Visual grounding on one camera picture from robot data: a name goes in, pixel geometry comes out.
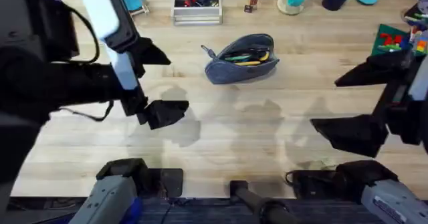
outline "green pen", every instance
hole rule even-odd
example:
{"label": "green pen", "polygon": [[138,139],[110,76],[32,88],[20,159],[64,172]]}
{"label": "green pen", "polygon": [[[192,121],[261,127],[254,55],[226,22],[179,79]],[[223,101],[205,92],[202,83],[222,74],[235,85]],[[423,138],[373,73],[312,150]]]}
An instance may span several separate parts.
{"label": "green pen", "polygon": [[251,55],[242,55],[242,56],[228,57],[228,58],[225,58],[225,60],[226,61],[246,60],[249,57],[251,57]]}

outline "white box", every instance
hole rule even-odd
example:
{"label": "white box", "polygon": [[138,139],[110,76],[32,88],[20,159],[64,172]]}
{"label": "white box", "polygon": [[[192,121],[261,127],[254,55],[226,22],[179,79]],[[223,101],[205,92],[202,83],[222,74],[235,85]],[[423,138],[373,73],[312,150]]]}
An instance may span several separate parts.
{"label": "white box", "polygon": [[215,25],[223,23],[221,2],[216,7],[177,7],[173,1],[171,17],[174,25]]}

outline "blue pencil case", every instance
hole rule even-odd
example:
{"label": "blue pencil case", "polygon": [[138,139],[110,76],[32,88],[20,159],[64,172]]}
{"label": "blue pencil case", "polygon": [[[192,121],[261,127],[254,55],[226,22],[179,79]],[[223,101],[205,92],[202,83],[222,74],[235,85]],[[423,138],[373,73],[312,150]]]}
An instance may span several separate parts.
{"label": "blue pencil case", "polygon": [[[272,71],[280,61],[274,54],[274,39],[264,33],[241,37],[223,49],[219,55],[215,55],[213,50],[204,45],[202,45],[202,48],[212,58],[207,67],[205,67],[205,73],[213,84],[231,84],[263,76]],[[262,64],[255,66],[240,66],[223,60],[223,57],[229,53],[251,48],[269,49],[269,58]]]}

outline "yellow pen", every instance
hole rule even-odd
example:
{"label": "yellow pen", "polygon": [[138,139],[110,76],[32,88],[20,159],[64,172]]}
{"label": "yellow pen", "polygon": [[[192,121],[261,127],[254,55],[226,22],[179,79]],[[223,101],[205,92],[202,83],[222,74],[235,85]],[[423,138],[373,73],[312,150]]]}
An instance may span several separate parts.
{"label": "yellow pen", "polygon": [[241,62],[241,63],[235,63],[235,64],[239,66],[254,66],[254,65],[259,65],[260,63],[261,63],[260,61],[251,61],[251,62]]}

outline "wooden table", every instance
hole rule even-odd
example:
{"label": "wooden table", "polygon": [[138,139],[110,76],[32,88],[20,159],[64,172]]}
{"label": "wooden table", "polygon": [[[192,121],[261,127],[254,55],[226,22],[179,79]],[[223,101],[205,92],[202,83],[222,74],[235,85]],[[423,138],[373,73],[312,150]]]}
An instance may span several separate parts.
{"label": "wooden table", "polygon": [[[64,1],[86,13],[81,0]],[[119,103],[102,123],[54,113],[27,157],[14,196],[86,196],[106,162],[141,157],[151,167],[182,168],[186,197],[226,197],[233,179],[248,180],[261,195],[293,197],[283,182],[286,171],[365,158],[334,150],[309,119],[372,111],[384,86],[335,88],[333,82],[370,55],[380,23],[406,30],[400,12],[416,2],[379,0],[367,7],[348,0],[331,12],[321,0],[307,0],[304,12],[290,17],[278,11],[277,0],[259,0],[254,13],[243,12],[246,0],[224,0],[223,25],[174,27],[172,0],[148,1],[150,14],[135,17],[136,26],[173,64],[147,66],[141,83],[151,100],[188,100],[186,117],[151,131],[135,117],[126,118]],[[90,34],[80,21],[76,30],[81,58],[89,58]],[[250,33],[275,39],[281,59],[276,71],[240,84],[211,84],[201,44],[218,53]],[[108,63],[104,50],[99,62]],[[101,115],[105,107],[76,109]],[[428,155],[421,146],[390,136],[377,160],[428,199]]]}

